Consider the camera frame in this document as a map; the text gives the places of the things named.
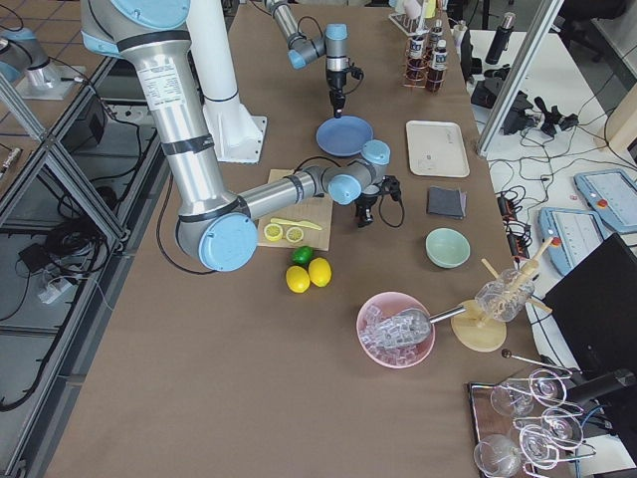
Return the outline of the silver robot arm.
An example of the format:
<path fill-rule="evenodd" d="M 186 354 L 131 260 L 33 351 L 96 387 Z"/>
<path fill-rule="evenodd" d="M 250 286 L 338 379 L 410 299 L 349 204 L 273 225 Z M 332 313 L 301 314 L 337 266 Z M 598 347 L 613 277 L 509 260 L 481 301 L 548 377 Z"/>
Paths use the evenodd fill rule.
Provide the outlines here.
<path fill-rule="evenodd" d="M 390 150 L 373 139 L 346 166 L 308 166 L 228 190 L 220 161 L 256 144 L 264 129 L 240 102 L 221 4 L 85 1 L 81 12 L 85 46 L 134 66 L 182 199 L 177 243 L 207 269 L 244 266 L 264 215 L 321 194 L 346 205 L 381 185 Z"/>
<path fill-rule="evenodd" d="M 267 12 L 277 23 L 288 46 L 288 58 L 295 70 L 325 57 L 325 76 L 333 116 L 339 119 L 345 107 L 345 86 L 353 63 L 348 54 L 348 29 L 345 24 L 328 24 L 311 38 L 301 28 L 288 1 L 265 1 Z"/>

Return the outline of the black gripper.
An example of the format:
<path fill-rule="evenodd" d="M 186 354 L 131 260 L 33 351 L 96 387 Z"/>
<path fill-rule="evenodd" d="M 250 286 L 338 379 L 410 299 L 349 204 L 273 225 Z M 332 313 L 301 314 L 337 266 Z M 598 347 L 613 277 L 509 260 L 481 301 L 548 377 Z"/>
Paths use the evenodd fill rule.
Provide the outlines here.
<path fill-rule="evenodd" d="M 372 186 L 371 190 L 362 192 L 355 199 L 355 218 L 358 228 L 373 223 L 372 207 L 381 196 L 382 189 L 379 186 Z"/>
<path fill-rule="evenodd" d="M 345 105 L 344 88 L 346 86 L 348 69 L 326 70 L 326 81 L 330 93 L 330 104 L 332 106 L 333 117 L 340 119 Z"/>

